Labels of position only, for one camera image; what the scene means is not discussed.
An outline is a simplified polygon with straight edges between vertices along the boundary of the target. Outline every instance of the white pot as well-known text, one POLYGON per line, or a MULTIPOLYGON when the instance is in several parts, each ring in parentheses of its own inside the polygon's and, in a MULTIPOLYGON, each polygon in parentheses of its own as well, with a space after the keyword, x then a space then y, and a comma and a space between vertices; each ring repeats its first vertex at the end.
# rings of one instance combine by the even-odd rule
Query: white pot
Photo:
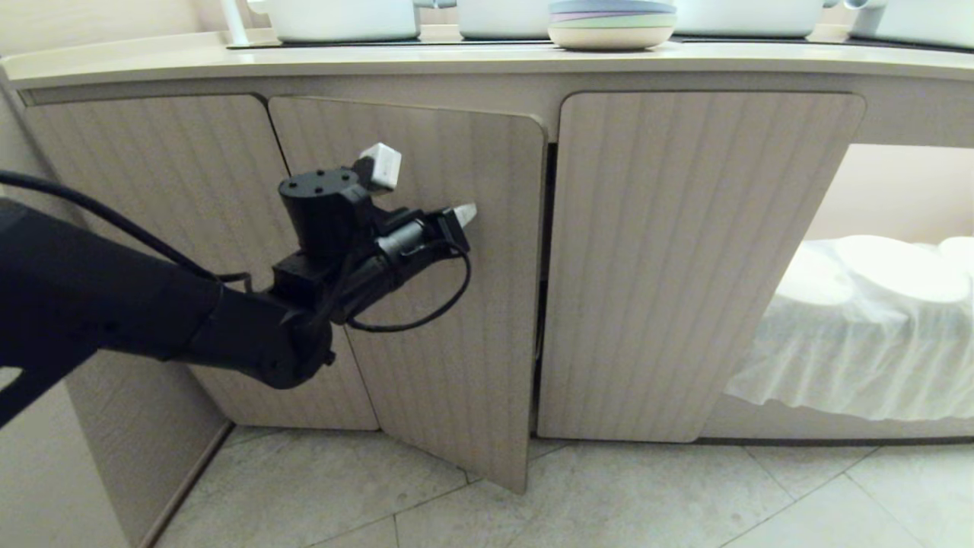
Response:
POLYGON ((677 0, 677 34, 804 38, 840 0, 677 0))
POLYGON ((420 35, 412 0, 247 0, 282 42, 406 40, 420 35))
POLYGON ((418 0, 420 5, 457 7, 460 33, 473 39, 548 37, 550 0, 418 0))
POLYGON ((974 0, 845 0, 861 10, 851 35, 974 48, 974 0))

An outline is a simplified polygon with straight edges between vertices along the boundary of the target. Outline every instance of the cabinet door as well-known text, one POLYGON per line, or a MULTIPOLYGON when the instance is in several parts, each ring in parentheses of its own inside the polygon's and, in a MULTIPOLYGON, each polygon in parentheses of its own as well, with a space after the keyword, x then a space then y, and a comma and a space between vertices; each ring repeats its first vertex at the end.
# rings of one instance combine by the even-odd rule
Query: cabinet door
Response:
MULTIPOLYGON (((535 356, 546 139, 532 118, 321 98, 273 98, 295 172, 352 162, 375 142, 403 154, 387 209, 476 202, 473 279, 448 314, 407 333, 349 331, 382 428, 491 479, 525 489, 535 356)), ((401 324, 446 301, 463 280, 439 264, 362 320, 401 324)))
POLYGON ((565 102, 540 435, 699 435, 864 109, 803 93, 565 102))
MULTIPOLYGON (((297 250, 277 196, 287 176, 263 103, 252 96, 141 98, 27 109, 27 124, 64 184, 128 215, 219 272, 249 271, 270 285, 271 265, 297 250)), ((87 216, 92 229, 130 244, 87 216)), ((193 368, 239 424, 376 429, 341 331, 339 360, 278 391, 235 372, 193 368)))

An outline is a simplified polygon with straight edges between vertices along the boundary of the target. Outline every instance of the tile floor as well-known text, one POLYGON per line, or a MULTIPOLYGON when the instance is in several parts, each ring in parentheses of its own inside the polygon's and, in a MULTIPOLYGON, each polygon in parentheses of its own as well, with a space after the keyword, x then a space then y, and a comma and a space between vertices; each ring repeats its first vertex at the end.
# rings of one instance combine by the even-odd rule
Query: tile floor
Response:
POLYGON ((974 548, 974 446, 535 440, 513 495, 383 434, 237 428, 160 548, 974 548))

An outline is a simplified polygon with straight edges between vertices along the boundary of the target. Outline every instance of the white sheet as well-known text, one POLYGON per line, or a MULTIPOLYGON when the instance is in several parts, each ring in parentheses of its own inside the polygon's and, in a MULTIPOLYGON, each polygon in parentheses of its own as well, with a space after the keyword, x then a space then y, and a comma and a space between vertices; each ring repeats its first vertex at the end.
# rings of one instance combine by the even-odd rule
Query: white sheet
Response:
POLYGON ((837 242, 803 246, 840 265, 852 298, 816 306, 777 294, 726 393, 872 420, 974 417, 970 291, 941 304, 893 294, 852 272, 837 242))

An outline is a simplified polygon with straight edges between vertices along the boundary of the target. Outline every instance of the white countertop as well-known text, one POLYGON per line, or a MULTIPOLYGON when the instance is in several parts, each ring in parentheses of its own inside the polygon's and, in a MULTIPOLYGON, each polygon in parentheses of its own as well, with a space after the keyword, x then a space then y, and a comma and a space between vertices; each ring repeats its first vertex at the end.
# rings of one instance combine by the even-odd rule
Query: white countertop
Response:
MULTIPOLYGON (((273 39, 268 29, 255 41, 273 39)), ((424 36, 455 32, 428 27, 424 36)), ((816 34, 835 38, 835 28, 816 34)), ((359 46, 231 51, 210 32, 0 59, 16 90, 254 76, 566 72, 800 72, 974 81, 974 54, 830 44, 674 43, 640 53, 568 52, 550 44, 359 46)))

